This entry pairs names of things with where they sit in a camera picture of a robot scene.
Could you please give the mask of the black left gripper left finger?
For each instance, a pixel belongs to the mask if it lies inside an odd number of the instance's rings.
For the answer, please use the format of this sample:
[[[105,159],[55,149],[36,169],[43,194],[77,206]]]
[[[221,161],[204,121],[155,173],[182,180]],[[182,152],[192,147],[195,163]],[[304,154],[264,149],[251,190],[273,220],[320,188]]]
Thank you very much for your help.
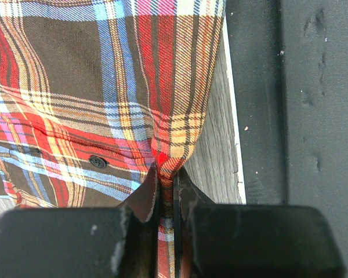
[[[158,177],[117,207],[27,208],[0,215],[0,277],[155,277]]]

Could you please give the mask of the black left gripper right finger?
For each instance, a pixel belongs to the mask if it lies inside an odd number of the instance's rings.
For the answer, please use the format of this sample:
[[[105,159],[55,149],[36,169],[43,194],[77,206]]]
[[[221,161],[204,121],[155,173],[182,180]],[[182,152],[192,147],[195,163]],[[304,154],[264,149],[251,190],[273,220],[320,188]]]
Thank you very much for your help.
[[[313,207],[217,204],[177,172],[176,277],[345,277],[327,219]]]

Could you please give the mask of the brown red plaid shirt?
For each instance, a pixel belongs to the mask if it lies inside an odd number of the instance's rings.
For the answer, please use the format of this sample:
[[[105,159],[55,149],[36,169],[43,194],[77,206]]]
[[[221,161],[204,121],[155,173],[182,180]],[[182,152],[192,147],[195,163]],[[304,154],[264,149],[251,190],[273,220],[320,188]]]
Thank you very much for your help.
[[[122,203],[152,164],[158,277],[174,277],[173,179],[203,129],[224,1],[0,1],[0,197]]]

